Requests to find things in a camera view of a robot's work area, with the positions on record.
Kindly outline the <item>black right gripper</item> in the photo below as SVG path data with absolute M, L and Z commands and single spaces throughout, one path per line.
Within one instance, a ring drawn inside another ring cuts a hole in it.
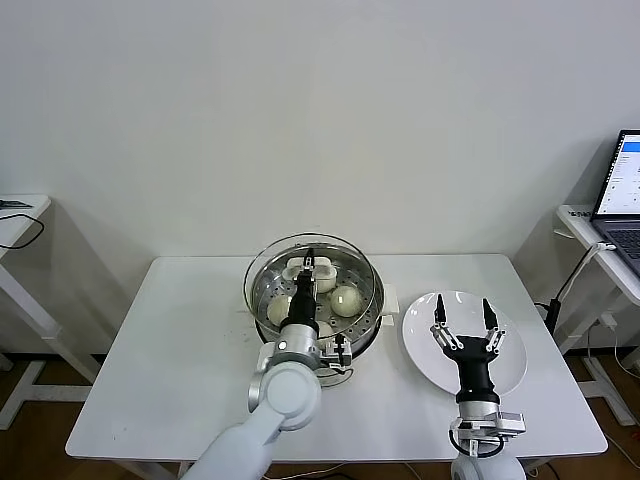
M 489 364 L 500 353 L 506 331 L 500 328 L 497 315 L 486 298 L 482 300 L 482 307 L 485 338 L 461 336 L 460 341 L 449 330 L 443 297 L 437 295 L 434 324 L 430 331 L 444 355 L 457 365 L 460 384 L 456 394 L 458 404 L 471 401 L 500 403 L 491 381 Z

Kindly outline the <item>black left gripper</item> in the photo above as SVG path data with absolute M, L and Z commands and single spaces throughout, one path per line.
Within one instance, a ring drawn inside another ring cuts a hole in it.
M 287 317 L 281 322 L 280 328 L 289 325 L 304 325 L 318 329 L 316 315 L 315 288 L 315 250 L 309 247 L 303 257 L 302 269 L 295 280 L 296 292 L 291 298 Z

